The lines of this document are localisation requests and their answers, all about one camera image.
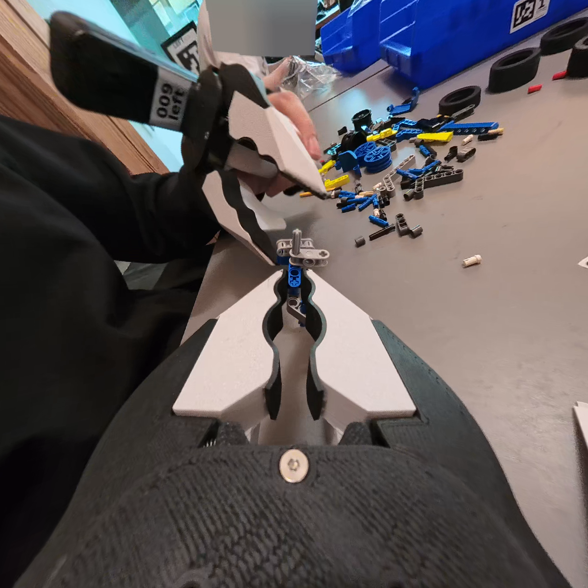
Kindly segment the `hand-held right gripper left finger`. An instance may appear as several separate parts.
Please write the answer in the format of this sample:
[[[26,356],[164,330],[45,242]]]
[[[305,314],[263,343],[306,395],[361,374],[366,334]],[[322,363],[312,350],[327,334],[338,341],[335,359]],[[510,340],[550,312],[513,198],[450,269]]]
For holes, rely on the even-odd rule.
[[[277,334],[283,329],[285,272],[278,270],[210,321],[212,327],[173,404],[183,417],[238,423],[257,445],[261,423],[275,420],[282,379]]]

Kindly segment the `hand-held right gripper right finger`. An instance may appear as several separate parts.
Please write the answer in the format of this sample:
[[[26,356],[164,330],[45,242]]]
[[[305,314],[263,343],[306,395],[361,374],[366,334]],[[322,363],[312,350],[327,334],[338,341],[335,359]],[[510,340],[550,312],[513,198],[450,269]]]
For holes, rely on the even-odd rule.
[[[336,445],[351,423],[411,418],[417,413],[383,340],[387,327],[305,271],[305,328],[313,345],[306,379],[307,405]]]

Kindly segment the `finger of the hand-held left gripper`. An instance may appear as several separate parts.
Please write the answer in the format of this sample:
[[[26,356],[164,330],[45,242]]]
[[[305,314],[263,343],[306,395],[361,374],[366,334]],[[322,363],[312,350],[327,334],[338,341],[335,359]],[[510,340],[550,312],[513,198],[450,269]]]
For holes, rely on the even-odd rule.
[[[276,266],[272,234],[279,233],[279,214],[261,202],[232,171],[209,173],[202,190],[220,226],[261,260]]]
[[[227,158],[229,166],[268,180],[282,177],[327,198],[318,168],[285,115],[234,92],[227,120],[228,135],[236,145]]]

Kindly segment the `small grey lego connector assembly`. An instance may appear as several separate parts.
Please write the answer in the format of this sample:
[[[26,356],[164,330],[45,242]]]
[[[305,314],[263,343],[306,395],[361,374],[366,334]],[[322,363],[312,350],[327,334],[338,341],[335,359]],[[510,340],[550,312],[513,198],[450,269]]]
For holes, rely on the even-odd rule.
[[[314,246],[311,238],[305,238],[302,231],[294,229],[290,239],[276,242],[276,261],[278,265],[298,268],[319,268],[327,265],[329,252]]]

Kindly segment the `pile of lego pieces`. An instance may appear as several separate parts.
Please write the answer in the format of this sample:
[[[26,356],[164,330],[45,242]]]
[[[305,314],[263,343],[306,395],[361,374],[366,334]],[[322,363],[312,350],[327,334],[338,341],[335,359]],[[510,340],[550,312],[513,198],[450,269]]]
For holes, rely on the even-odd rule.
[[[387,211],[399,188],[406,202],[420,200],[426,190],[461,182],[463,164],[473,158],[475,138],[492,141],[503,134],[497,122],[462,123],[477,107],[452,116],[412,119],[420,97],[418,87],[401,104],[390,104],[386,116],[371,109],[353,115],[352,127],[338,130],[338,139],[324,150],[319,173],[327,196],[341,213],[367,210],[374,230],[369,241],[396,233],[417,238],[421,225],[411,227],[403,213]]]

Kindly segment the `lego instruction booklet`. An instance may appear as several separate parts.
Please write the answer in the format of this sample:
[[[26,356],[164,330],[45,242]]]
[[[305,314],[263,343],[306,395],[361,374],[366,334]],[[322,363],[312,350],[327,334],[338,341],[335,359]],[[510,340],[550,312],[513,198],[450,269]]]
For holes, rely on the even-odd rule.
[[[587,402],[575,401],[570,409],[573,439],[577,451],[587,455]]]

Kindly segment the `person's left hand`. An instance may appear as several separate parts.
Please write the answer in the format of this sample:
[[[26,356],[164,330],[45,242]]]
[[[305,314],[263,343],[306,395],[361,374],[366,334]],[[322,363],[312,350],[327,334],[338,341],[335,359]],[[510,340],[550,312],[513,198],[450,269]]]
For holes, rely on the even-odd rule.
[[[290,91],[278,90],[267,95],[272,106],[285,115],[298,131],[298,136],[313,160],[322,158],[316,128],[311,117],[305,110],[302,101]],[[273,180],[259,178],[246,172],[238,172],[238,177],[253,191],[254,195],[263,198],[264,195],[273,197],[290,190],[295,184],[281,175]]]

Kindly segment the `clear plastic bag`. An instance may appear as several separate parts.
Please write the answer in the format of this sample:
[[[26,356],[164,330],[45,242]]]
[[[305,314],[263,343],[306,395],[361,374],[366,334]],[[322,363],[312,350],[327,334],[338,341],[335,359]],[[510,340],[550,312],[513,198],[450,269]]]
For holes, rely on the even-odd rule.
[[[284,90],[300,97],[313,92],[322,92],[342,78],[342,74],[323,61],[305,59],[304,56],[267,58],[268,74],[274,77]]]

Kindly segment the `framed paper sign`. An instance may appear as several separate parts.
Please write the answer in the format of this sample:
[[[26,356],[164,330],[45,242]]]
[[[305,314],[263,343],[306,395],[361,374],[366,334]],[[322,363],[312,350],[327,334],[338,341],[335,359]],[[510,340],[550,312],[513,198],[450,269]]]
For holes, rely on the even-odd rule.
[[[201,68],[198,56],[197,25],[194,21],[190,21],[163,41],[160,47],[172,62],[194,75],[199,75]]]

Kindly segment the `blue storage bin with tag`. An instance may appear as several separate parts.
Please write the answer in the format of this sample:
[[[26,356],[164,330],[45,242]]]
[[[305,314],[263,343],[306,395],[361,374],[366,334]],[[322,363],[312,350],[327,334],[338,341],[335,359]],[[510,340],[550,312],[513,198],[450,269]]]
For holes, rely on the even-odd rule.
[[[420,89],[587,9],[587,1],[382,1],[381,58]]]

